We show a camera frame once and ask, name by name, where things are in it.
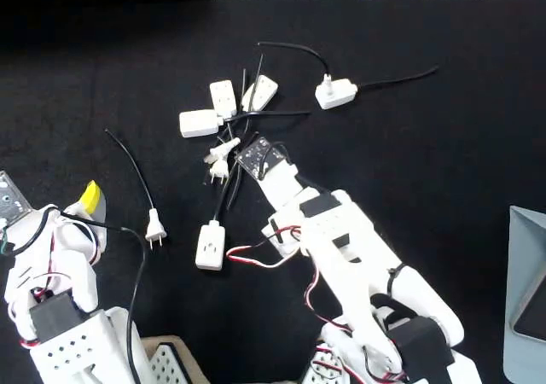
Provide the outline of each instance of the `electrical plug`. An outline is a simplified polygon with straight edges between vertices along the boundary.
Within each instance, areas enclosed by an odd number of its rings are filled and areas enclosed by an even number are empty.
[[[146,240],[150,242],[150,248],[153,248],[155,241],[160,241],[160,246],[163,246],[163,239],[167,237],[167,232],[160,221],[160,215],[157,209],[150,209],[150,220],[148,222],[148,228],[146,230]]]
[[[322,109],[330,109],[351,102],[357,92],[358,87],[349,79],[332,81],[330,74],[324,74],[324,80],[315,90],[315,98]]]
[[[217,220],[201,226],[195,265],[206,271],[220,271],[224,262],[225,228]]]
[[[209,173],[211,174],[211,182],[214,181],[215,177],[219,177],[220,183],[224,183],[224,179],[229,176],[228,161],[217,160],[212,164],[211,169],[209,169]]]
[[[229,153],[240,143],[241,139],[236,137],[231,141],[218,145],[216,148],[211,148],[211,153],[205,157],[204,161],[207,164],[212,164],[217,160],[227,160]]]

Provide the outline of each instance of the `black circuit board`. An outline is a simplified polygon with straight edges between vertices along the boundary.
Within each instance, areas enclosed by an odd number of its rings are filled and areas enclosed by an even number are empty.
[[[277,148],[271,148],[270,142],[264,137],[258,138],[237,155],[237,162],[254,179],[259,180],[259,165],[265,156],[264,173],[286,159]]]

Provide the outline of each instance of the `table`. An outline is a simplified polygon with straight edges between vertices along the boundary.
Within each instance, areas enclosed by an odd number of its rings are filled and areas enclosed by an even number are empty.
[[[0,51],[2,168],[41,207],[75,200],[95,179],[108,220],[143,230],[147,205],[118,132],[148,177],[170,243],[151,256],[135,319],[144,336],[180,335],[212,382],[297,378],[321,324],[303,306],[311,265],[263,271],[194,265],[199,227],[218,189],[202,184],[212,139],[184,140],[177,115],[212,106],[208,85],[253,70],[259,39],[309,44],[335,78],[355,83],[441,66],[434,77],[362,93],[322,111],[321,66],[268,51],[280,84],[270,109],[309,109],[255,126],[286,142],[309,178],[345,189],[399,256],[461,318],[484,382],[502,375],[508,206],[546,210],[546,123],[538,13],[546,0],[260,0],[4,16]],[[224,225],[232,245],[257,241],[270,215],[246,178]],[[265,247],[264,258],[274,258]],[[101,306],[127,306],[139,249],[110,235],[96,267]],[[0,262],[3,290],[7,260]],[[326,289],[317,308],[335,313]],[[38,378],[4,311],[0,382]]]

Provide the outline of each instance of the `perforated white plate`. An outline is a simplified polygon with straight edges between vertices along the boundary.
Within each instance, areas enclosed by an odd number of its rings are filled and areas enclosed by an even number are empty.
[[[150,367],[158,384],[188,384],[183,367],[178,365],[177,356],[166,344],[157,347],[154,356],[150,358]]]

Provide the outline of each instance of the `white plug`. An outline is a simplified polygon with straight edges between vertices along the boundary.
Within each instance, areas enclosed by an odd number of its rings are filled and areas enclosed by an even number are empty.
[[[180,122],[180,133],[184,138],[216,134],[218,127],[224,124],[224,120],[217,116],[214,109],[187,111],[180,113],[178,119]]]
[[[224,262],[225,228],[217,220],[201,226],[195,265],[206,271],[222,270]]]
[[[229,176],[228,161],[225,159],[217,160],[212,164],[209,173],[211,174],[211,182],[214,181],[215,177],[219,177],[220,184],[224,183],[224,179]]]
[[[248,105],[250,103],[250,97],[253,94],[253,88],[254,84],[251,84],[245,95],[242,97],[242,110],[245,112],[249,111]],[[258,78],[258,85],[256,86],[256,92],[254,92],[253,111],[262,111],[269,101],[271,101],[271,98],[275,96],[278,89],[279,84],[272,79],[268,79],[263,74],[260,74]]]
[[[231,141],[218,145],[215,148],[211,148],[211,153],[207,155],[204,161],[207,164],[211,164],[217,160],[225,160],[228,158],[229,153],[233,148],[241,143],[241,139],[233,138]]]
[[[322,109],[330,109],[347,104],[355,99],[358,87],[349,79],[336,79],[324,74],[324,80],[317,86],[315,97]]]
[[[212,103],[218,116],[224,119],[233,117],[237,113],[237,102],[231,81],[218,81],[212,83],[210,88]]]
[[[167,232],[160,221],[160,215],[157,213],[157,209],[150,209],[150,220],[148,222],[148,229],[146,230],[146,240],[150,242],[150,247],[154,241],[160,241],[160,246],[163,246],[162,239],[167,237]]]

